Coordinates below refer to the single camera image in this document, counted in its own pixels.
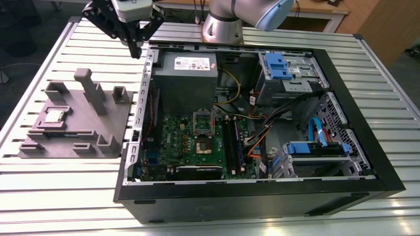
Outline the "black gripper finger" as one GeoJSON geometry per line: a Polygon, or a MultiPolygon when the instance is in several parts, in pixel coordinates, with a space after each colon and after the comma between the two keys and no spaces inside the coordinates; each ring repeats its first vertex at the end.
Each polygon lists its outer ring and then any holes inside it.
{"type": "Polygon", "coordinates": [[[120,22],[111,0],[91,0],[83,9],[84,17],[112,38],[128,46],[131,57],[135,58],[135,37],[118,37],[116,23],[120,22]]]}
{"type": "Polygon", "coordinates": [[[146,41],[151,39],[155,32],[164,22],[164,15],[152,15],[148,23],[142,26],[140,20],[135,22],[135,58],[139,59],[142,56],[142,46],[146,41]]]}

